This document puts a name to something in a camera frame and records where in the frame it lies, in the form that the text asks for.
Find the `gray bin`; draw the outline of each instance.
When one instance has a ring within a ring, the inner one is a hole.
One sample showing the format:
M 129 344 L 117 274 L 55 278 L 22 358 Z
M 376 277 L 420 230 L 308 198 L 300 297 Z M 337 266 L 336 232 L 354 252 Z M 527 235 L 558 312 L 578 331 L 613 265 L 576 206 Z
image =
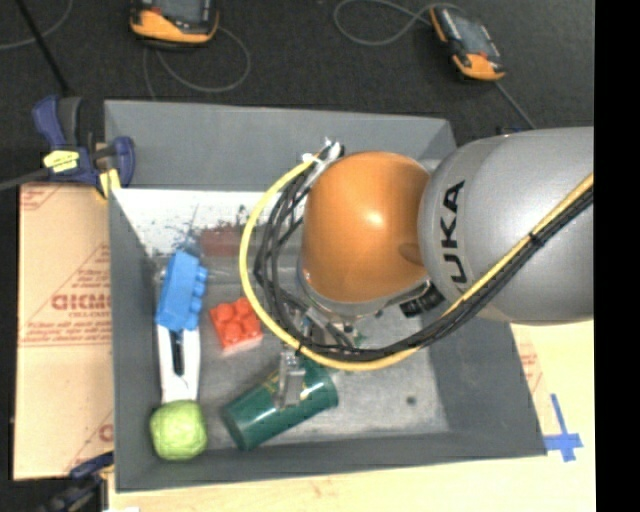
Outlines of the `gray bin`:
M 237 257 L 224 256 L 206 262 L 217 272 L 210 274 L 201 318 L 200 403 L 210 446 L 188 462 L 158 458 L 148 433 L 160 402 L 156 272 L 190 223 L 193 205 L 199 205 L 195 228 L 206 227 L 216 218 L 207 217 L 207 208 L 216 209 L 220 193 L 266 190 L 325 137 L 347 152 L 387 150 L 420 161 L 441 160 L 455 142 L 448 122 L 418 116 L 108 101 L 105 117 L 107 140 L 132 137 L 137 157 L 132 184 L 110 202 L 118 490 L 545 453 L 511 330 L 479 318 L 390 368 L 336 375 L 338 407 L 241 452 L 222 425 L 220 407 L 274 369 L 280 344 L 265 332 L 259 347 L 221 357 L 206 312 L 241 294 Z M 285 265 L 293 268 L 295 254 L 294 240 Z M 363 330 L 395 340 L 437 313 L 409 321 L 389 310 Z

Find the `red lego brick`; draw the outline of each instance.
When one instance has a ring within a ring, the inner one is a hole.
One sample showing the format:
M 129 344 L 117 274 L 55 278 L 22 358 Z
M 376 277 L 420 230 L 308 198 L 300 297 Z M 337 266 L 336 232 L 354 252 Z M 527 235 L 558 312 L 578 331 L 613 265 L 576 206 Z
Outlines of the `red lego brick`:
M 209 317 L 224 355 L 248 350 L 262 341 L 260 319 L 246 297 L 218 304 L 209 310 Z

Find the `yellow clamp label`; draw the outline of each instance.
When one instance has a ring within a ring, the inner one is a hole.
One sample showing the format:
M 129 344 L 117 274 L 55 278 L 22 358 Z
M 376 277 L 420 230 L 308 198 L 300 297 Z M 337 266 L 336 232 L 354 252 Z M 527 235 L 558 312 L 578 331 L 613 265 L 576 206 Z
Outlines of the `yellow clamp label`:
M 120 175 L 117 169 L 109 169 L 106 172 L 100 174 L 100 185 L 102 185 L 102 191 L 104 197 L 109 197 L 109 192 L 118 188 L 122 188 L 120 183 Z
M 52 151 L 42 160 L 45 167 L 52 169 L 53 172 L 60 173 L 69 171 L 78 167 L 78 160 L 80 155 L 77 151 L 65 151 L 62 149 L 56 149 Z

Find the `green can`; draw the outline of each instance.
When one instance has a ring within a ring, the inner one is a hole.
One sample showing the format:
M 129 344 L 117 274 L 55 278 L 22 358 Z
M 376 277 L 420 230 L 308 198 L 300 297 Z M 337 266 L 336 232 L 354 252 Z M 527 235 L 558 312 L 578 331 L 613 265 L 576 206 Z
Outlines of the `green can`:
M 305 360 L 305 369 L 301 400 L 296 405 L 276 407 L 279 372 L 275 371 L 262 384 L 222 408 L 222 421 L 240 450 L 252 450 L 338 405 L 338 393 L 329 372 L 309 360 Z

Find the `dark floor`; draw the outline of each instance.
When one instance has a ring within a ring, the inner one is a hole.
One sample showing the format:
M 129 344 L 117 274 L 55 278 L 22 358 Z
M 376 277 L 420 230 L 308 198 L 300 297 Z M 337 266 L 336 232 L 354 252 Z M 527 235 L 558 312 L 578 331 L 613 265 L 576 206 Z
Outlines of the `dark floor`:
M 223 89 L 210 93 L 183 85 L 154 52 L 144 50 L 128 29 L 128 0 L 22 1 L 45 33 L 63 19 L 45 41 L 68 85 L 84 98 L 81 128 L 96 140 L 103 136 L 105 98 L 151 99 L 152 94 L 158 100 L 446 118 L 459 145 L 503 128 L 594 124 L 595 0 L 454 0 L 485 22 L 500 48 L 508 67 L 499 82 L 502 90 L 460 80 L 424 23 L 413 24 L 392 44 L 367 46 L 338 30 L 333 13 L 339 0 L 219 0 L 222 30 L 210 47 L 165 56 L 183 79 Z M 394 1 L 412 12 L 427 5 Z M 2 181 L 39 167 L 46 145 L 30 109 L 44 96 L 61 93 L 38 45 L 17 44 L 31 37 L 18 3 L 3 0 L 0 12 Z M 388 6 L 362 1 L 345 5 L 339 19 L 364 39 L 384 39 L 410 21 Z M 249 68 L 238 42 L 249 52 Z M 0 194 L 0 510 L 29 510 L 66 482 L 10 482 L 17 208 L 15 190 Z

